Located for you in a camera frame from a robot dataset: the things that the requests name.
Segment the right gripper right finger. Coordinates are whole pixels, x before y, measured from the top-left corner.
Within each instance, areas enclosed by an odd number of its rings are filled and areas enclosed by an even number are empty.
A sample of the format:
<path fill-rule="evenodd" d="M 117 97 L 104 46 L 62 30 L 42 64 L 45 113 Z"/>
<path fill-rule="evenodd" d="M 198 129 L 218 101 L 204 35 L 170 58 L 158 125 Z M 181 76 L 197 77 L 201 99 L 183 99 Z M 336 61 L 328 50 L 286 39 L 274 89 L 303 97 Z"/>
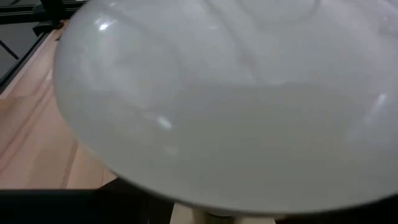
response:
<path fill-rule="evenodd" d="M 358 207 L 275 218 L 275 224 L 398 224 L 398 194 Z"/>

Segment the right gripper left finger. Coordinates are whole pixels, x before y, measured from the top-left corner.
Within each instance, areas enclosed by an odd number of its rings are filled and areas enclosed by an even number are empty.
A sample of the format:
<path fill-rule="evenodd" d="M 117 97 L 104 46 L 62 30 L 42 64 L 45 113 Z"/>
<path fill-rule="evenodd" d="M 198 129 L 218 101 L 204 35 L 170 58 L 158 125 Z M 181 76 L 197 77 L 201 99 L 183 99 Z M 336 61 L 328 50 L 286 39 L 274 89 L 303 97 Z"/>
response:
<path fill-rule="evenodd" d="M 169 224 L 173 209 L 119 177 L 98 189 L 0 190 L 0 224 Z"/>

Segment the brass lamp socket base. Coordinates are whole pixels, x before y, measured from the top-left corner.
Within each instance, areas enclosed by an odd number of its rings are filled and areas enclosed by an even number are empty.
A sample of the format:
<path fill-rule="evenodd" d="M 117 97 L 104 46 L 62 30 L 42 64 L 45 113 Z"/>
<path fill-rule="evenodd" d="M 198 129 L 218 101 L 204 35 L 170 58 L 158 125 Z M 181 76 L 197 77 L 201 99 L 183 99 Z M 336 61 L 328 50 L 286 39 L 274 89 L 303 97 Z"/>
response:
<path fill-rule="evenodd" d="M 217 215 L 205 210 L 193 210 L 194 224 L 235 224 L 235 217 Z"/>

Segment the white flood lightbulb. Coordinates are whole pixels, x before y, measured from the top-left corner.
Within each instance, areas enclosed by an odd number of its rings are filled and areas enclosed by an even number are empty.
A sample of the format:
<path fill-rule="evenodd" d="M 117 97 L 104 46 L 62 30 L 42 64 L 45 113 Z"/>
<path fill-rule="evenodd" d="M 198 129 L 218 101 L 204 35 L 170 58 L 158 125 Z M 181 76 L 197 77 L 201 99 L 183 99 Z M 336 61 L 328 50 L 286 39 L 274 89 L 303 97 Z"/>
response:
<path fill-rule="evenodd" d="M 133 185 L 225 213 L 398 196 L 398 0 L 89 0 L 58 109 Z"/>

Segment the black aluminium table frame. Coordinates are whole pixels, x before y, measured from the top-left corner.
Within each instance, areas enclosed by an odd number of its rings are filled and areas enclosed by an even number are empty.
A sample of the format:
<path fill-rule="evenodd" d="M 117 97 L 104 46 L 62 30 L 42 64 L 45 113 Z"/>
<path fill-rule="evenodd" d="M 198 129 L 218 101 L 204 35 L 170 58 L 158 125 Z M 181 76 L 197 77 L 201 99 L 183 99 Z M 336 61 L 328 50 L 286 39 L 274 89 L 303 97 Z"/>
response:
<path fill-rule="evenodd" d="M 0 38 L 0 52 L 14 59 L 8 71 L 0 73 L 0 94 L 11 84 L 17 73 L 33 53 L 49 36 L 59 30 L 89 0 L 0 0 L 0 27 L 15 24 L 34 23 L 32 31 L 36 36 L 24 54 L 17 54 L 8 43 Z"/>

